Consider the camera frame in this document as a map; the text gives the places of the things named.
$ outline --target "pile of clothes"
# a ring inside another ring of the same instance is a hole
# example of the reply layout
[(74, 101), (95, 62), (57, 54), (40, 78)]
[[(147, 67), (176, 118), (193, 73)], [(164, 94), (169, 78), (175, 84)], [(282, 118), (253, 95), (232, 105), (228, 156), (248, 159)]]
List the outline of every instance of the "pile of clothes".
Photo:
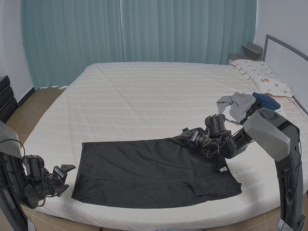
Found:
[(254, 92), (251, 94), (235, 92), (232, 96), (223, 96), (217, 101), (218, 112), (231, 122), (243, 123), (256, 110), (268, 108), (286, 118), (283, 107), (271, 96)]

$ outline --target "black garment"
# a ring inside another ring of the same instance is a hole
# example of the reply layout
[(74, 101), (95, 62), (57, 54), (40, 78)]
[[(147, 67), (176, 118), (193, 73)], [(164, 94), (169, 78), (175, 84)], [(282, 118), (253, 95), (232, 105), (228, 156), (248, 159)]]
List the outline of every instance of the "black garment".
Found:
[(240, 193), (241, 184), (224, 157), (207, 158), (186, 137), (177, 136), (83, 143), (72, 198), (95, 205), (152, 209), (189, 206)]
[(256, 101), (254, 102), (254, 104), (250, 107), (249, 110), (246, 111), (246, 117), (241, 120), (240, 125), (243, 125), (245, 121), (247, 121), (247, 119), (256, 111), (261, 109), (261, 102), (259, 99), (256, 98)]

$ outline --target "pillow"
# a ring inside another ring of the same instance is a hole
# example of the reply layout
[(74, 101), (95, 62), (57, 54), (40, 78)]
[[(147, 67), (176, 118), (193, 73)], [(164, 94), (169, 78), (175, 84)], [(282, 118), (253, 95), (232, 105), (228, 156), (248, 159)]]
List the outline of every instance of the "pillow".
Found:
[(257, 93), (292, 97), (290, 87), (264, 61), (239, 59), (231, 62), (246, 77)]

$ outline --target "bed headboard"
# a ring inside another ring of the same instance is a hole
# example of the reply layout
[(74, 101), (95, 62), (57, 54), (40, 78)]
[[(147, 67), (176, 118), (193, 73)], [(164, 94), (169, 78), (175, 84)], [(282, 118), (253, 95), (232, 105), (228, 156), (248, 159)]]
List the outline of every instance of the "bed headboard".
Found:
[(307, 113), (308, 56), (267, 35), (262, 60), (291, 87), (295, 101)]

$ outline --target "white bed sheet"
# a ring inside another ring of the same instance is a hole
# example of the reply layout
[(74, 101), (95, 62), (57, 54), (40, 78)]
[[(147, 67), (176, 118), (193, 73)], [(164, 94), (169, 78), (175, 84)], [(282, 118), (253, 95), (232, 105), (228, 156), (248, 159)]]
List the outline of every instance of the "white bed sheet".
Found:
[[(74, 164), (82, 142), (131, 141), (179, 135), (185, 127), (204, 127), (218, 112), (216, 101), (235, 91), (254, 89), (230, 65), (191, 63), (93, 64), (46, 111), (25, 143), (45, 167)], [(278, 98), (288, 119), (301, 130), (304, 191), (308, 189), (307, 121), (287, 98)], [(241, 126), (226, 122), (233, 132)], [(198, 229), (228, 225), (278, 207), (274, 161), (256, 143), (227, 160), (242, 194), (170, 209), (126, 209), (78, 202), (71, 198), (77, 169), (60, 198), (48, 198), (36, 210), (86, 224), (123, 230)]]

